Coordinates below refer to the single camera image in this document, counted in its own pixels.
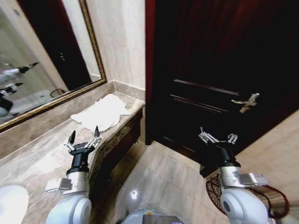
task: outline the beige floor tile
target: beige floor tile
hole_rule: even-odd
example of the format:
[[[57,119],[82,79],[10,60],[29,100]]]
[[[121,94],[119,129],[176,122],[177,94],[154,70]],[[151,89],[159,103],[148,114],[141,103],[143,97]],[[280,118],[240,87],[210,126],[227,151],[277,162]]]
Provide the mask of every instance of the beige floor tile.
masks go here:
[[[109,222],[96,209],[92,209],[88,224],[109,224]]]
[[[144,166],[147,166],[154,155],[155,149],[151,146],[144,145],[143,142],[134,144],[127,153],[127,156],[133,158]]]
[[[216,214],[216,219],[215,219],[216,224],[230,224],[228,218],[224,218],[223,216]]]
[[[132,190],[145,167],[130,157],[124,157],[112,170],[111,175]]]
[[[227,219],[227,216],[224,215],[221,211],[219,211],[219,209],[213,204],[213,202],[211,201],[208,193],[206,190],[202,191],[202,196],[201,196],[201,201],[202,204],[204,204],[206,207],[208,207],[210,210],[212,210],[213,212],[215,212],[218,216]]]
[[[126,199],[120,213],[117,216],[115,223],[120,223],[123,221],[130,212],[139,210],[139,209],[152,209],[148,204],[146,204],[143,200],[141,200],[136,192],[132,191],[129,197]]]
[[[198,162],[189,159],[188,157],[160,144],[159,142],[153,141],[153,143],[150,146],[170,156],[171,158],[183,163],[184,165],[190,167],[191,169],[194,169],[195,171],[199,172],[200,164]]]
[[[191,215],[193,224],[217,224],[216,213],[198,201],[194,201]]]
[[[110,185],[111,188],[105,191],[105,199],[96,206],[96,209],[110,224],[112,224],[121,211],[130,191],[120,182],[115,182],[114,180]]]
[[[199,202],[202,201],[203,192],[206,192],[206,179],[199,175],[195,199]]]
[[[145,168],[134,188],[134,191],[137,192],[137,195],[145,203],[153,209],[156,209],[159,205],[166,184],[167,181],[165,179],[150,169]]]
[[[171,183],[167,183],[158,210],[169,216],[190,220],[194,199]]]
[[[173,158],[156,150],[147,167],[164,179],[169,180],[175,162]]]
[[[198,178],[199,173],[176,161],[169,182],[194,198]]]

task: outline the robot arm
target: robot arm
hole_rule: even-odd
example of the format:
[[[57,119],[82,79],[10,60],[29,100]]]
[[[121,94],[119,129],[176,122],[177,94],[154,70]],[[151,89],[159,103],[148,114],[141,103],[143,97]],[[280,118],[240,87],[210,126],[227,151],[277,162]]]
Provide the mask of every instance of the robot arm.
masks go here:
[[[86,224],[88,222],[92,205],[88,199],[89,180],[87,174],[88,155],[96,149],[101,138],[98,127],[94,132],[94,138],[89,142],[76,144],[76,132],[69,137],[66,147],[73,156],[71,168],[66,172],[66,178],[58,178],[48,182],[45,191],[60,192],[67,195],[49,213],[47,224]]]
[[[35,62],[33,64],[29,64],[29,65],[22,66],[19,68],[12,68],[12,69],[3,71],[0,74],[0,84],[5,83],[6,81],[11,80],[11,79],[18,79],[18,78],[22,77],[22,75],[25,74],[25,72],[27,72],[29,69],[33,68],[37,64],[38,64],[38,62]]]
[[[238,136],[230,134],[228,140],[219,141],[203,131],[199,137],[217,154],[219,183],[222,195],[220,198],[223,211],[231,224],[268,224],[268,211],[265,205],[246,187],[268,184],[262,174],[241,174],[241,165],[235,160],[230,145],[235,144]]]

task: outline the door frame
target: door frame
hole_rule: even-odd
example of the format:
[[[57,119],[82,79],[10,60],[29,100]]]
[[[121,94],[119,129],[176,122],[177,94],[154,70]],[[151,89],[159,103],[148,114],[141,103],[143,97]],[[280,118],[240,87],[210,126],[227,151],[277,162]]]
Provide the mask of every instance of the door frame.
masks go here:
[[[156,0],[145,1],[145,102],[146,102],[146,116],[145,116],[145,144],[150,145],[153,140],[156,140],[167,147],[175,149],[180,152],[178,143],[169,142],[163,139],[155,139],[154,131],[154,111],[153,111],[153,78],[154,78],[154,53],[155,53],[155,22],[156,22]],[[290,95],[283,104],[277,108],[266,120],[262,122],[259,130],[252,133],[252,137],[248,139],[246,145],[249,146],[261,136],[266,134],[269,130],[274,128],[284,119],[289,117],[292,113],[299,109],[299,90]],[[209,176],[217,169],[216,166],[206,167],[201,169],[200,174],[203,177]]]

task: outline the beige wall tile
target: beige wall tile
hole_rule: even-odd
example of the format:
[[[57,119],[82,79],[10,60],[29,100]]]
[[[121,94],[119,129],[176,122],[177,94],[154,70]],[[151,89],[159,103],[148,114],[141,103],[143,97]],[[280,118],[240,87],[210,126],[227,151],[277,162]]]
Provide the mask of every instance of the beige wall tile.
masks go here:
[[[108,81],[145,88],[145,0],[87,4]]]

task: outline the door handle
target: door handle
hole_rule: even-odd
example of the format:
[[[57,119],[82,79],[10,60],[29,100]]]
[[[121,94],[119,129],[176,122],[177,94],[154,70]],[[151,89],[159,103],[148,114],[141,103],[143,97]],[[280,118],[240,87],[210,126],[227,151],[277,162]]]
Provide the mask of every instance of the door handle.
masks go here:
[[[251,97],[248,99],[248,101],[238,101],[238,100],[234,100],[234,99],[232,99],[231,101],[235,104],[244,104],[244,106],[241,108],[240,112],[245,113],[247,110],[250,110],[250,106],[257,105],[256,98],[259,95],[260,94],[258,92],[251,94]]]
[[[64,55],[63,55],[63,53],[60,53],[60,59],[62,60],[62,61],[65,61],[65,57],[64,57]]]

